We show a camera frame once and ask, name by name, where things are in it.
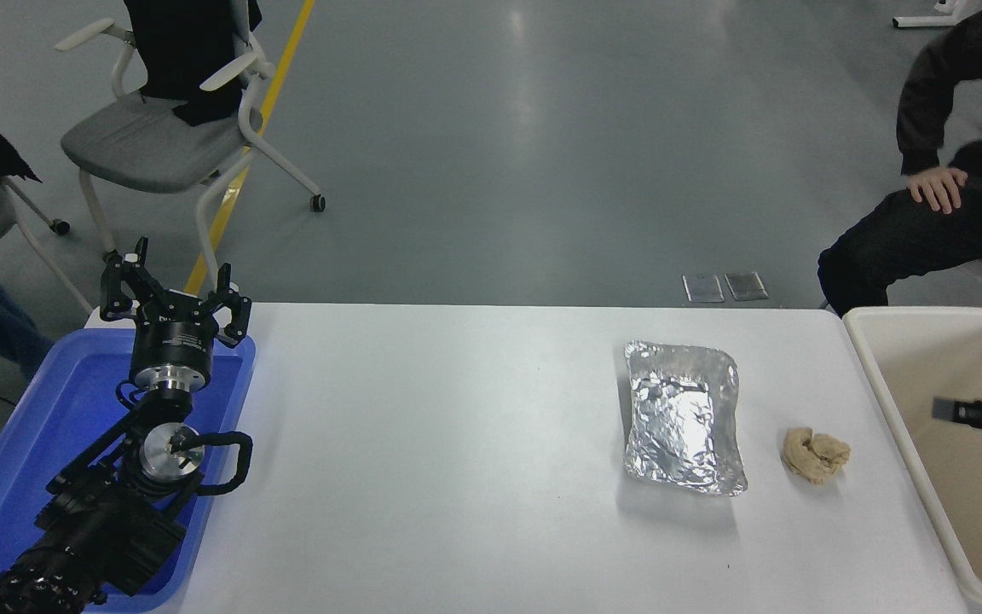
chair wheel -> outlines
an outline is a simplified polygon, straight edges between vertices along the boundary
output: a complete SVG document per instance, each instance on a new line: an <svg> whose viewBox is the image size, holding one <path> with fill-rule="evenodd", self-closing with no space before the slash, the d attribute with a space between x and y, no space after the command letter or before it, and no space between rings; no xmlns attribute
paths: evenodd
<svg viewBox="0 0 982 614"><path fill-rule="evenodd" d="M52 233L56 233L59 236L63 236L66 233L71 232L70 222L66 220L59 220L59 218L52 220L51 223L48 224L48 227L51 229Z"/></svg>

beige bin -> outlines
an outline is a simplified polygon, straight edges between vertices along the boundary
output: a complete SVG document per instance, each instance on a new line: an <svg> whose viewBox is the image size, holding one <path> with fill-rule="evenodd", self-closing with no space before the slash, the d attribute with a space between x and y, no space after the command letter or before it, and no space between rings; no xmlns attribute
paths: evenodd
<svg viewBox="0 0 982 614"><path fill-rule="evenodd" d="M982 400L982 308L872 307L843 323L962 590L982 602L982 431L931 417Z"/></svg>

chair armrest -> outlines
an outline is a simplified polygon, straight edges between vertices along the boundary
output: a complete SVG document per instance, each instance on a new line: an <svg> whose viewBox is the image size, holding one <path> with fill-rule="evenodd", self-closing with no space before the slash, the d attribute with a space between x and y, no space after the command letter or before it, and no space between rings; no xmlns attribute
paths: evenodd
<svg viewBox="0 0 982 614"><path fill-rule="evenodd" d="M94 38L98 34L107 34L113 36L114 38L119 38L124 40L125 43L133 43L133 37L131 32L124 30L124 28L116 25L116 21L112 17L105 17L102 20L95 20L92 24L83 27L82 30L63 38L59 43L55 43L55 50L57 51L70 51L71 49L78 47L81 43L85 43L86 40Z"/></svg>
<svg viewBox="0 0 982 614"><path fill-rule="evenodd" d="M199 85L199 89L204 92L214 92L223 85L234 81L243 72L253 72L263 75L265 78L275 74L275 67L269 62L261 61L260 54L256 51L248 50L244 54L238 55L227 63L226 66L218 69L206 81Z"/></svg>

blue tray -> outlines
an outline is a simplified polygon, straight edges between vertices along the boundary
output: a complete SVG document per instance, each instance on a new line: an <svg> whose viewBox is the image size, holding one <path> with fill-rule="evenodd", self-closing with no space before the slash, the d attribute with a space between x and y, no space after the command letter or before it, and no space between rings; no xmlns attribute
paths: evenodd
<svg viewBox="0 0 982 614"><path fill-rule="evenodd" d="M44 359L0 435L0 572L43 535L32 522L51 501L47 482L124 416L114 387L131 364L133 330L86 329L60 339ZM245 403L256 346L245 339L230 350L215 345L211 384L194 394L186 422L199 432L237 426ZM222 481L226 448L208 449L204 482ZM192 497L178 517L188 528L174 556L134 597L105 586L108 603L86 611L148 611L172 597L191 571L211 498Z"/></svg>

hand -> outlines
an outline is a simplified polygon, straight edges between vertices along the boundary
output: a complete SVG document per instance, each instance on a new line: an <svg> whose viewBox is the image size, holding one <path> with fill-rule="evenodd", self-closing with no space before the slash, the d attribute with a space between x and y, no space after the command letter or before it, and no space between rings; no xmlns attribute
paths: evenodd
<svg viewBox="0 0 982 614"><path fill-rule="evenodd" d="M908 177L908 191L916 202L923 202L923 197L927 197L931 211L950 215L962 207L960 189L965 187L967 181L968 173L960 168L936 166Z"/></svg>

